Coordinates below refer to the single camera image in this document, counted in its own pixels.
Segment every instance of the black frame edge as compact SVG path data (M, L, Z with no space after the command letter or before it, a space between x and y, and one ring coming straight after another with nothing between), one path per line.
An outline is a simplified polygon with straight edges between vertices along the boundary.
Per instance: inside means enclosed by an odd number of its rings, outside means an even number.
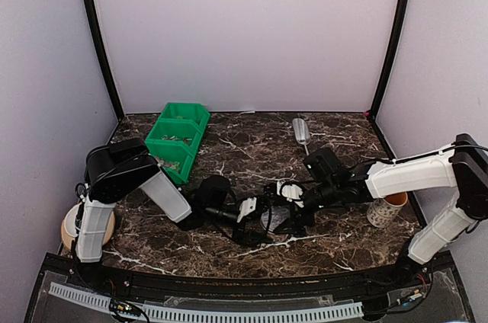
M393 19L387 53L384 58L383 68L381 69L376 92L374 93L373 103L371 104L371 109L368 111L373 118L376 118L378 115L381 102L385 91L387 90L388 80L390 79L391 69L393 68L393 62L395 60L395 55L397 54L398 43L402 33L407 3L408 0L398 0L396 4L395 18Z
M112 107L118 120L122 120L125 116L122 103L120 102L117 88L115 87L114 77L108 64L107 53L105 51L104 41L101 37L100 25L98 23L97 11L95 9L95 0L83 0L85 3L86 17L88 18L88 25L90 26L91 38L95 46L95 51L100 64L101 74L104 77L105 86L107 87L108 95L110 97Z
M369 116L366 116L366 118L368 119L369 123L371 124L371 127L373 128L373 131L376 134L376 137L378 138L378 140L380 140L380 144L383 147L384 151L387 153L388 158L390 158L390 159L395 158L395 154L393 153L393 150L390 147L390 144L388 144L388 141L384 137L384 134L381 131L378 124L376 123L376 120L374 119L374 117L369 115ZM427 220L425 220L425 216L424 216L424 213L422 212L422 209L420 208L419 201L417 200L417 198L413 192L409 192L408 195L409 195L410 205L412 205L413 212L415 213L417 219L419 220L420 226L425 228L427 226Z
M146 300L152 302L163 302L167 296L181 296L194 297L200 299L281 299L281 298L300 298L306 296L317 295L337 295L338 299L353 299L354 301L367 302L371 299L378 299L386 294L387 288L380 286L366 287L363 283L364 278L371 278L379 274L388 274L391 272L393 266L375 267L367 270L334 273L321 276L311 276L312 279L308 283L299 283L303 281L303 277L290 277L286 279L214 279L214 278L194 278L194 277L174 277L168 275L160 275L156 273L143 273L136 271L121 270L115 267L101 266L102 273L109 276L116 286L124 285L126 281L131 281L130 287L117 289L120 291L120 296L124 299L129 299L134 302L143 302ZM459 276L458 270L455 266L454 260L450 251L443 251L436 254L433 264L434 270L442 270L451 268L455 282L460 292L461 301L466 312L467 318L474 322L474 315L470 307L469 300L466 296L464 285ZM85 287L79 282L76 275L72 274L72 260L67 257L56 256L55 254L47 253L41 265L40 272L30 297L30 304L26 311L24 322L29 322L33 316L37 296L43 281L46 271L53 271L55 273L63 274L67 277L67 282L76 286ZM198 289L195 283L204 283L206 287L210 287L213 292L207 289ZM268 293L263 296L256 297L254 293L251 295L246 293L246 290L252 288L250 284L256 283L258 290Z
M114 131L112 131L112 134L110 135L110 137L107 140L107 145L109 145L111 143L112 139L114 138L115 133L117 132L117 130L119 130L119 127L120 127L120 124L122 123L122 120L123 119L119 119L117 121L117 125L115 126Z

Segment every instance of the white cable tray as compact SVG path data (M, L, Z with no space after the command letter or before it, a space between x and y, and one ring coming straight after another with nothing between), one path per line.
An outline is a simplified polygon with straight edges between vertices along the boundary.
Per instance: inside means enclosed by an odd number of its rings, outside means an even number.
M51 283L49 294L89 309L110 314L108 306L111 299L97 293L91 293L59 283ZM360 302L279 312L205 312L200 310L166 308L151 304L137 304L137 306L149 316L152 323L322 323L360 318L363 316L362 304ZM139 320L145 321L145 318L141 316Z

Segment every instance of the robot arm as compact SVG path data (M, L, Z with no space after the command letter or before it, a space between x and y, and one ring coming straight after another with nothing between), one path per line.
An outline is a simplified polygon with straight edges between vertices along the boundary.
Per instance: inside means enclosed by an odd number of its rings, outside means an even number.
M332 151L320 149L304 161L320 185L305 193L303 203L315 211L330 203L359 203L433 187L456 189L451 201L412 240L397 261L407 280L419 266L463 231L488 219L488 157L467 134L424 155L393 161L373 161L348 170Z
M118 200L140 188L179 224L191 207L169 180L158 162L148 154L141 139L131 139L93 149L86 158L84 190L75 252L82 263L98 262L108 220Z

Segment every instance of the cable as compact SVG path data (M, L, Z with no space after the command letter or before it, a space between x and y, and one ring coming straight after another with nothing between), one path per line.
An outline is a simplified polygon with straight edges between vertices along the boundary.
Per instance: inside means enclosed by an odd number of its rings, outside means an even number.
M191 197L193 197L197 192L197 189L194 189L194 190L191 190L190 192L188 192L186 195L185 195L185 199L187 200L190 200ZM236 195L234 194L233 191L231 192L228 192L230 193L230 196L232 197L233 201L234 201L234 204L236 205L236 208L237 208L237 198L236 198ZM217 222L215 222L215 220L207 214L207 212L202 209L200 207L200 205L197 205L196 203L191 203L191 206L194 207L223 237L229 239L230 241L238 244L238 245L242 245L243 247L255 247L255 245L247 245L245 243L239 243L238 241L235 241L230 235L228 235L226 233L225 230L223 230L218 224Z
M394 159L394 160L393 159L385 159L385 158L368 159L367 161L362 161L362 162L358 163L357 165L364 164L364 163L371 162L371 161L382 162L382 163L385 163L388 165L398 165L398 164L407 163L410 161L416 161L416 160L422 159L422 158L427 158L427 157L430 157L433 155L438 155L440 152L449 152L453 149L460 149L460 148L480 149L480 150L483 150L485 152L488 152L488 148L486 146L479 146L478 144L458 144L458 145L454 145L454 146L449 146L449 147L444 148L444 149L435 150L433 152L429 152L429 153L425 153L425 154L421 154L421 155L414 155L413 157L408 157L408 158L401 158L401 159Z
M197 211L225 238L229 239L230 241L238 244L238 245L242 245L243 247L255 247L257 245L260 245L266 238L266 235L268 234L269 232L269 225L271 224L271 208L269 209L269 219L268 219L268 224L267 224L267 229L268 230L265 230L263 236L261 237L261 239L255 243L245 243L244 241L237 241L235 240L234 238L232 238L230 235L228 235L226 233L225 230L223 230L218 224L217 222L210 216L207 214L207 212L202 209L199 205L193 205L193 207L195 209L197 209Z
M76 184L75 194L80 200L87 196L87 190L83 182L78 182Z
M126 159L125 161L122 161L121 163L119 163L118 165L116 165L115 167L113 167L110 171L108 172L105 172L103 173L102 176L99 176L96 180L94 180L92 183L91 183L91 186L90 188L93 188L98 182L101 182L103 181L105 178L107 178L108 176L110 176L111 174L113 174L115 171L117 171L119 168L122 168L123 166L131 163L132 161L135 161L136 159L138 159L139 157L150 157L150 158L153 158L154 157L152 155L150 155L149 153L147 152L142 152L142 153L139 153L139 154L136 154L128 159ZM80 184L77 184L76 185L76 192L78 193L78 186Z
M110 283L111 288L112 288L112 300L114 300L114 297L115 297L115 284L114 284L114 281L112 281L111 279L107 279L107 280L105 280L105 282ZM113 312L111 311L111 313L113 313L113 314L111 314L112 320L118 321L119 323L120 322L127 322L127 320L122 315L120 315L117 312L117 310L114 310Z
M273 217L273 205L271 201L266 197L266 201L268 201L268 221L266 222L265 234L263 234L262 239L264 240L269 233L269 229L271 228L271 218Z
M396 308L396 307L400 306L400 304L398 302L395 302L394 304L391 304L390 306L386 307L385 309L381 309L381 310L377 310L377 311L372 311L372 312L364 311L364 313L367 314L367 315L376 315L376 314L378 314L378 315L379 314L385 314L385 315L403 314L403 313L411 312L412 310L417 309L418 307L420 307L421 304L423 304L424 301L427 300L427 298L430 295L430 292L432 291L432 288L434 287L434 268L433 268L433 264L434 264L434 258L431 259L430 264L429 264L429 269L431 271L429 290L427 290L427 292L425 293L425 295L423 296L423 298L420 299L419 302L416 303L414 306L411 306L410 308L404 309L404 310L397 310L397 311L394 311L394 312L388 312L390 309L393 309L393 308Z
M392 286L396 283L396 281L390 281L388 283L385 283L383 281L378 281L378 280L373 280L373 279L364 279L364 282L366 283L376 283L379 286Z
M471 234L472 232L474 232L476 230L476 228L478 227L478 225L481 223L481 220L477 220L476 223L474 224L473 227L471 227L471 229L469 229L469 226L464 230L464 232L466 234Z
M128 306L130 306L132 309L134 309L136 312L139 312L145 319L146 319L146 323L151 323L151 321L149 320L149 317L147 316L147 314L140 308L138 307L137 305L133 304L132 302L128 302L127 300L123 300L123 299L118 299L114 296L115 294L115 285L113 282L111 282L111 285L112 285L112 294L107 294L107 293L104 293L90 285L88 285L88 283L83 280L83 277L82 275L79 273L79 270L78 270L78 264L76 263L76 243L78 242L78 237L75 238L75 240L72 242L71 244L71 255L72 255L72 259L73 259L73 271L74 273L76 274L76 276L78 277L78 279L82 282L83 285L85 285L87 288L89 288L91 291L99 294L99 295L102 295L102 296L106 296L108 298L111 298L113 299L115 302L122 302L123 304L126 304Z
M417 278L422 281L422 288L424 289L424 291L427 291L427 283L425 282L424 276L418 273Z

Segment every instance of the metal scoop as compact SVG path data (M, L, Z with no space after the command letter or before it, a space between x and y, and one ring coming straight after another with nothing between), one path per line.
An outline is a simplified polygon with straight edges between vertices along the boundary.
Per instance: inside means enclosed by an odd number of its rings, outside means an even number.
M307 144L310 143L310 131L304 119L293 119L293 131L295 132L295 139L298 144L305 147L305 153L309 155Z

